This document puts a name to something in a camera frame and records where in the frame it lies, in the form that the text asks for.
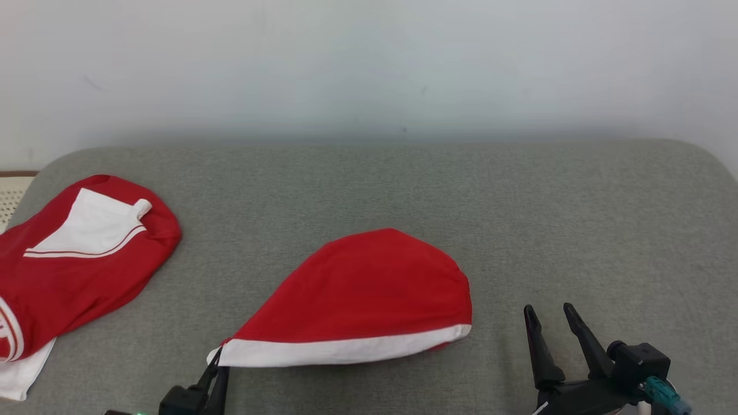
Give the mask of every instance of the white wall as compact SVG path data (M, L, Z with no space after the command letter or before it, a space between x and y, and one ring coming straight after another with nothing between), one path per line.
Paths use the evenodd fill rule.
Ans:
M212 128L668 137L735 173L736 10L710 1L4 0L0 170Z

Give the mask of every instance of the red and white garment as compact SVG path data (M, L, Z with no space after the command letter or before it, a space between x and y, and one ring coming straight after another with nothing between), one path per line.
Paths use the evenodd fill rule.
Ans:
M471 328L469 282L453 259L398 230L375 230L311 255L221 344L219 365L373 362L442 346Z
M153 192L103 175L1 234L0 397L25 400L55 338L134 299L181 236Z

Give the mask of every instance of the gray table surface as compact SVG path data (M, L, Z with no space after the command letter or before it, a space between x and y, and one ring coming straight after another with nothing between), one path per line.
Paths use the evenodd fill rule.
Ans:
M605 346L670 356L696 414L738 408L738 186L694 146L101 148L45 168L12 224L92 174L156 192L182 243L138 298L60 337L29 399L0 413L155 414L308 255L381 227L459 263L470 336L381 363L235 369L228 414L529 414L527 303L568 379L586 377L566 301Z

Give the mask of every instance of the red stripe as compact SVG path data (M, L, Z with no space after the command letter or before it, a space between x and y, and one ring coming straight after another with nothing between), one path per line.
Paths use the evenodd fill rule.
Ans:
M13 330L13 325L10 323L10 319L7 317L7 314L5 314L5 310L3 310L2 307L0 307L0 314L2 314L2 317L5 319L5 323L7 323L8 329L10 329L10 335L13 336L13 341L15 342L14 343L15 351L13 352L13 354L17 354L18 353L18 335L15 333L15 330Z
M142 225L142 224L140 224L140 225L136 226L135 228L131 229L131 231L130 231L130 232L128 232L128 234L127 234L127 235L125 236L125 238L123 238L123 240L122 240L121 242L119 242L119 243L118 243L118 245L115 245L115 247L112 247L111 249L109 249L109 250L107 250L107 251L105 251L105 252L103 252L103 253L86 253L86 252L80 252L80 251L31 251L31 250L26 250L26 253L37 253L37 254L44 254L44 253L78 253L78 254L81 254L81 255L105 255L106 253L109 253L109 252L111 252L111 251L114 251L114 250L116 250L116 249L117 249L117 248L118 248L118 247L119 247L119 246L120 246L121 244L123 244L123 242L124 242L124 241L125 241L125 240L126 240L126 239L127 239L127 238L128 238L128 237L129 237L129 236L130 236L130 235L131 235L131 234L132 234L132 233L133 233L133 232L134 232L134 231L136 230L136 229L138 229L138 228L140 228L140 227L143 227L143 225Z

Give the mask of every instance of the black knob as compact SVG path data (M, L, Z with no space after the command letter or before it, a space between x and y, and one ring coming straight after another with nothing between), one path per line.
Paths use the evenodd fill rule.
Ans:
M607 347L607 356L610 358L610 360L615 361L615 351L618 347L623 346L625 344L624 341L615 340L614 342L610 343L610 345Z

